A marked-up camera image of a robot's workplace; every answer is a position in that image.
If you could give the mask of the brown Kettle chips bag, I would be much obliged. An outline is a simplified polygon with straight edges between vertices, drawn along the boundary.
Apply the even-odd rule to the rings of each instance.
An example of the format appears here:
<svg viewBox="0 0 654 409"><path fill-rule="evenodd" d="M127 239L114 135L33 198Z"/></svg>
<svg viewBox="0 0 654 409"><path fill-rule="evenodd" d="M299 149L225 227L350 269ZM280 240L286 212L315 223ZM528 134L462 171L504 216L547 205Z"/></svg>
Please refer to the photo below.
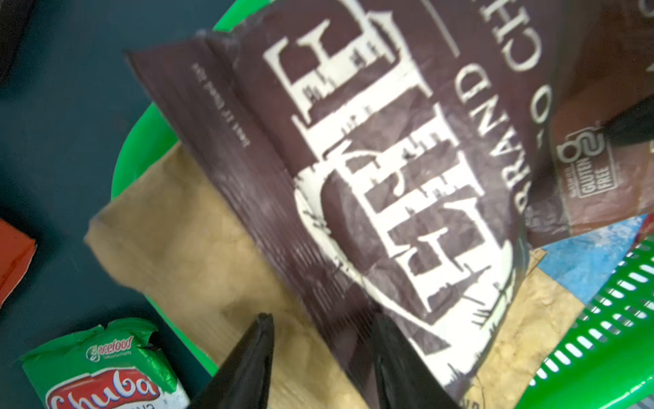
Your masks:
<svg viewBox="0 0 654 409"><path fill-rule="evenodd" d="M653 210L606 133L650 1L275 1L127 58L371 407L377 312L460 398L531 247Z"/></svg>

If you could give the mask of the green seaweed snack bag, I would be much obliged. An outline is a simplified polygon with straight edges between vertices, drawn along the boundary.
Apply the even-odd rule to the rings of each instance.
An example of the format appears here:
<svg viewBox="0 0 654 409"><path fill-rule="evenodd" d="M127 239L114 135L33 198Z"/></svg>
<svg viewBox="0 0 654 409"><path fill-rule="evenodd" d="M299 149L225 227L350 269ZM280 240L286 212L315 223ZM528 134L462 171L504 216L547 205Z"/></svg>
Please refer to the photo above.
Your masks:
<svg viewBox="0 0 654 409"><path fill-rule="evenodd" d="M51 340L20 357L46 408L186 408L190 399L163 351L158 327L126 318Z"/></svg>

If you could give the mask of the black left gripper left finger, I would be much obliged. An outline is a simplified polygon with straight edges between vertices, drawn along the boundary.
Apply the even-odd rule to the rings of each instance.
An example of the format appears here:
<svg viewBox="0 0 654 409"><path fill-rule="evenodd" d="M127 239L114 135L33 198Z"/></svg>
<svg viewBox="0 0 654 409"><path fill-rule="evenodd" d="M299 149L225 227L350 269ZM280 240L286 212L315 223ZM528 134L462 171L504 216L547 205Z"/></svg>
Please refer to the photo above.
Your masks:
<svg viewBox="0 0 654 409"><path fill-rule="evenodd" d="M257 315L191 408L268 407L274 360L274 317Z"/></svg>

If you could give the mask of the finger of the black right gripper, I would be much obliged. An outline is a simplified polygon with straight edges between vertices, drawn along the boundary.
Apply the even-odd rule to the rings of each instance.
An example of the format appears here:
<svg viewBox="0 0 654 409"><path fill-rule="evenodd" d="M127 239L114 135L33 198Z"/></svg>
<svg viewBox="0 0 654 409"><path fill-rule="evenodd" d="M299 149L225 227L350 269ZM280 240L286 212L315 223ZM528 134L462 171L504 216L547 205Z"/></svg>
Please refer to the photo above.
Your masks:
<svg viewBox="0 0 654 409"><path fill-rule="evenodd" d="M617 146L653 140L653 95L621 112L604 125L604 136Z"/></svg>

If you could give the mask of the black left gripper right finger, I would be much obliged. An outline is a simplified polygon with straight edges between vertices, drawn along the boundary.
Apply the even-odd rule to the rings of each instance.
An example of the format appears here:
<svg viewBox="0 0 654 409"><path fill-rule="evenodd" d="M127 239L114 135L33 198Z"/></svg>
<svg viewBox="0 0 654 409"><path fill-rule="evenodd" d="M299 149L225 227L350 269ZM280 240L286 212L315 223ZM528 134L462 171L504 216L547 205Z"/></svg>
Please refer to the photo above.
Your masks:
<svg viewBox="0 0 654 409"><path fill-rule="evenodd" d="M397 325L382 313L377 313L373 319L372 351L381 408L459 407Z"/></svg>

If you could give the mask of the blue Sea Salt chips bag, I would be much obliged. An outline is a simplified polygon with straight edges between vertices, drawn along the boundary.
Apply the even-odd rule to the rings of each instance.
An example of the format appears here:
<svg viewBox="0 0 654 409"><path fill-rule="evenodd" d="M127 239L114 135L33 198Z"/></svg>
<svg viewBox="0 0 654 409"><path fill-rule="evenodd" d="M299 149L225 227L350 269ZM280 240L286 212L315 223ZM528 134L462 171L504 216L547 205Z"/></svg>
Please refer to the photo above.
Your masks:
<svg viewBox="0 0 654 409"><path fill-rule="evenodd" d="M96 215L85 240L112 278L153 300L215 363L257 315L271 314L271 407L365 407L297 297L183 147ZM581 311L570 291L532 269L464 404L515 407Z"/></svg>

